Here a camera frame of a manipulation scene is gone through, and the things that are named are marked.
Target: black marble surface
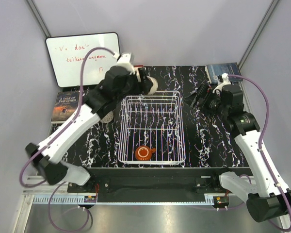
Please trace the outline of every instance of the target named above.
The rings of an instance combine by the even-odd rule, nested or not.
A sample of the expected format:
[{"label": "black marble surface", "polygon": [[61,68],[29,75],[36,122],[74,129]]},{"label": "black marble surface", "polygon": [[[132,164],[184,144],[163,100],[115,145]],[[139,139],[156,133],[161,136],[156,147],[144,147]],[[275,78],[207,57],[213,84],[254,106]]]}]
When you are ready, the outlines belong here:
[{"label": "black marble surface", "polygon": [[[159,90],[177,90],[182,97],[187,97],[208,81],[204,66],[146,67],[146,70],[158,81]],[[114,120],[90,128],[66,152],[64,160],[86,167],[149,167],[125,165],[118,161],[121,111],[121,104],[118,104]],[[243,153],[218,117],[207,116],[184,103],[182,117],[186,160],[175,167],[248,167]],[[54,124],[51,132],[59,126]]]}]

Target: orange cup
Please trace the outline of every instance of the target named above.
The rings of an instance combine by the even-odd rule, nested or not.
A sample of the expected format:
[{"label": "orange cup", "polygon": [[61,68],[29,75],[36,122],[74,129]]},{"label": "orange cup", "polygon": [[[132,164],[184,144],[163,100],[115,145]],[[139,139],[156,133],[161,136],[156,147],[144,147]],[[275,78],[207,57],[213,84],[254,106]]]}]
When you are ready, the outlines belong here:
[{"label": "orange cup", "polygon": [[154,152],[156,152],[155,148],[150,149],[147,146],[140,146],[135,150],[135,158],[139,161],[149,161]]}]

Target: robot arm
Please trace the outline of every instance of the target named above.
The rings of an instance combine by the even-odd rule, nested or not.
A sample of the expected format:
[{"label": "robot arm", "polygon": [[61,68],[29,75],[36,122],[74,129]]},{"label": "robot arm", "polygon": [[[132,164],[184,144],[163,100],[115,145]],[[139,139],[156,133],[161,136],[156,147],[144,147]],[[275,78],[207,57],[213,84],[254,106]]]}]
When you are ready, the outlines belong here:
[{"label": "robot arm", "polygon": [[291,190],[279,175],[262,142],[263,154],[277,182],[264,162],[258,146],[260,127],[255,117],[243,110],[243,92],[240,87],[232,85],[227,74],[222,77],[223,83],[216,88],[203,84],[196,93],[185,99],[191,107],[198,105],[202,111],[221,117],[226,130],[244,153],[256,181],[255,185],[250,184],[229,171],[219,176],[220,186],[244,201],[251,217],[257,222],[285,215],[288,210],[278,187],[284,191],[290,207]]},{"label": "robot arm", "polygon": [[80,186],[92,186],[94,178],[85,168],[62,161],[65,152],[84,132],[113,111],[125,96],[153,94],[157,90],[156,80],[147,77],[144,69],[134,69],[130,60],[129,53],[118,59],[116,66],[106,72],[104,80],[85,96],[77,117],[75,111],[51,136],[38,145],[30,143],[26,147],[30,157],[45,148],[33,160],[33,165],[49,184],[67,181]]}]

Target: white wire rack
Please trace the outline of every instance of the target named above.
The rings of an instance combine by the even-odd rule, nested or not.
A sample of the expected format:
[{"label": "white wire rack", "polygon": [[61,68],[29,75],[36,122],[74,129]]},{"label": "white wire rack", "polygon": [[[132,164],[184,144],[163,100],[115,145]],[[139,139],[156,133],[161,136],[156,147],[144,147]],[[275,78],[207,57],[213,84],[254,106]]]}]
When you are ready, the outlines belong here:
[{"label": "white wire rack", "polygon": [[[150,161],[138,161],[139,146],[155,148]],[[124,164],[176,165],[185,161],[181,95],[157,91],[152,96],[127,96],[122,101],[118,160]]]}]

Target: book cover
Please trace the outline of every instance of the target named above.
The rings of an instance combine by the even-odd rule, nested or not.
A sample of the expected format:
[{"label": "book cover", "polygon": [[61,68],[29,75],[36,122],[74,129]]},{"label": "book cover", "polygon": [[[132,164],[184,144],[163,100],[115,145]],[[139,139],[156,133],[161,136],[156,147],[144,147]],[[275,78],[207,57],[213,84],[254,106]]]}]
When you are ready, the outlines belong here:
[{"label": "book cover", "polygon": [[[241,75],[237,63],[207,65],[206,73],[211,84],[218,84],[218,76],[224,73]],[[229,77],[230,82],[241,82],[242,79]]]},{"label": "book cover", "polygon": [[79,91],[59,92],[56,98],[51,123],[64,123],[77,109]]}]

